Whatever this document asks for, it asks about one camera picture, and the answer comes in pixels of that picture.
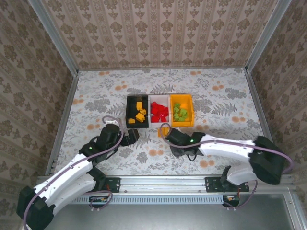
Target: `purple cable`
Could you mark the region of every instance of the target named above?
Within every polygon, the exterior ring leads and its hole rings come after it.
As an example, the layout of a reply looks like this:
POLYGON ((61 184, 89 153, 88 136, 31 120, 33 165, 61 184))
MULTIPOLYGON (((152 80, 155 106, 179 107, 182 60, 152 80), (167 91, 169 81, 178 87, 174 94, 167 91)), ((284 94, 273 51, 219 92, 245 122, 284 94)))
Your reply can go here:
POLYGON ((120 138, 119 138, 119 141, 118 141, 113 147, 111 147, 111 148, 109 148, 109 149, 107 149, 107 150, 105 150, 105 151, 96 153, 96 154, 94 154, 94 155, 92 155, 92 156, 90 156, 90 157, 83 158, 83 159, 81 159, 81 160, 75 162, 74 164, 71 165, 71 167, 68 167, 68 168, 66 168, 64 171, 62 171, 61 173, 59 173, 59 174, 58 174, 55 178, 53 178, 44 188, 42 188, 38 193, 36 193, 35 196, 30 200, 30 202, 29 202, 27 208, 26 208, 25 211, 24 211, 24 218, 23 218, 24 230, 29 230, 29 229, 27 228, 26 218, 27 218, 27 215, 28 215, 30 206, 31 206, 32 203, 35 201, 35 199, 38 198, 38 196, 42 194, 42 192, 46 191, 46 190, 50 187, 50 185, 52 185, 52 184, 53 184, 57 179, 59 179, 64 173, 66 173, 68 170, 70 170, 71 168, 73 168, 73 167, 76 166, 77 164, 81 163, 82 161, 86 161, 86 160, 89 160, 89 159, 91 159, 91 158, 95 158, 95 157, 100 156, 100 155, 108 154, 110 151, 112 151, 113 149, 115 149, 115 148, 121 143, 121 141, 123 140, 123 137, 124 137, 124 132, 122 131, 123 128, 122 128, 121 121, 120 121, 119 119, 116 119, 116 118, 112 117, 112 116, 106 115, 106 116, 104 116, 104 117, 102 118, 102 122, 103 122, 104 124, 106 123, 106 122, 105 122, 105 118, 111 118, 111 119, 113 119, 113 120, 118 121, 118 123, 119 123, 119 128, 120 128, 120 131, 121 131, 121 136, 120 136, 120 138))
MULTIPOLYGON (((112 199, 113 199, 113 193, 112 193, 111 191, 109 191, 109 190, 101 190, 101 191, 97 191, 97 192, 90 192, 90 193, 84 193, 84 194, 90 195, 90 194, 97 194, 97 193, 109 193, 109 194, 111 195, 111 197, 109 198, 109 200, 108 200, 102 207, 99 208, 99 209, 101 210, 101 209, 104 209, 104 208, 112 201, 112 199)), ((97 197, 96 199, 92 199, 92 200, 91 200, 91 203, 90 203, 90 207, 91 207, 91 208, 94 208, 94 207, 93 207, 93 201, 94 201, 94 200, 97 200, 97 199, 99 199, 99 198, 97 197)))
MULTIPOLYGON (((253 149, 257 149, 257 150, 261 150, 261 151, 265 151, 265 152, 274 153, 274 154, 277 154, 277 155, 279 155, 281 157, 286 158, 286 160, 289 161, 289 166, 286 169, 283 170, 283 174, 288 172, 288 171, 290 171, 293 168, 293 162, 292 162, 291 158, 288 157, 287 155, 283 154, 282 152, 275 151, 275 150, 272 150, 272 149, 263 148, 263 147, 259 147, 259 146, 254 146, 254 145, 246 145, 246 144, 241 144, 241 143, 234 143, 234 142, 225 141, 225 140, 206 140, 206 141, 201 141, 201 142, 198 142, 198 143, 195 143, 195 144, 184 145, 184 146, 174 145, 173 143, 170 143, 169 141, 167 141, 165 139, 165 137, 163 136, 162 128, 163 128, 164 125, 167 125, 169 127, 169 132, 167 133, 167 135, 171 131, 171 126, 168 123, 163 123, 163 124, 161 124, 161 126, 159 128, 163 141, 166 144, 170 145, 170 146, 173 146, 173 147, 176 147, 176 148, 182 148, 182 149, 198 146, 198 145, 201 145, 201 144, 208 144, 208 143, 221 143, 221 144, 242 146, 244 148, 247 147, 247 148, 253 148, 253 149)), ((241 204, 241 205, 239 205, 237 207, 233 207, 233 209, 243 207, 243 206, 245 206, 250 201, 250 199, 253 197, 253 195, 254 195, 254 193, 256 191, 257 185, 258 185, 258 181, 255 181, 255 182, 256 182, 255 187, 254 187, 253 191, 251 192, 249 198, 243 204, 241 204)))

